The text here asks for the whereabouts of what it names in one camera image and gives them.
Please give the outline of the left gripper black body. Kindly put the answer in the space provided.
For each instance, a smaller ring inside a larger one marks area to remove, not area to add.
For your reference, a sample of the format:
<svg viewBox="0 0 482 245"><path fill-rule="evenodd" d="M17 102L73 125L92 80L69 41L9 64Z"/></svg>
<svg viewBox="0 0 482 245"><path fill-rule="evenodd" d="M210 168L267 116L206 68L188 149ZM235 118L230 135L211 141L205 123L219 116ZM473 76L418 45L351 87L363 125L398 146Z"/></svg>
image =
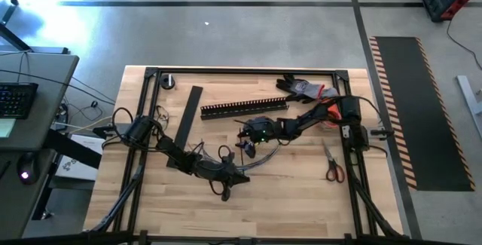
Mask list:
<svg viewBox="0 0 482 245"><path fill-rule="evenodd" d="M233 183L233 159L228 156L221 158L221 162L213 162L201 160L197 162L197 176L207 179L212 192L221 197L222 201L228 201L230 198L230 190L234 186ZM222 192L214 189L213 182L222 184Z"/></svg>

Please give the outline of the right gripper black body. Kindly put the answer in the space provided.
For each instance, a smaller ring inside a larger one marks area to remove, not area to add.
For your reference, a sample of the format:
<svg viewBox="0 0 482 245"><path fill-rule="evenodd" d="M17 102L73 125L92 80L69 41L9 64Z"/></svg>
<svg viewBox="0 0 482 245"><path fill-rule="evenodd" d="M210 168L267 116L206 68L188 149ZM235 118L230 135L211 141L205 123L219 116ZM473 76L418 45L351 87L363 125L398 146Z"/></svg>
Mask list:
<svg viewBox="0 0 482 245"><path fill-rule="evenodd" d="M268 117L256 117L249 120L249 139L252 142L268 142L272 139L283 139L283 121L275 121Z"/></svg>

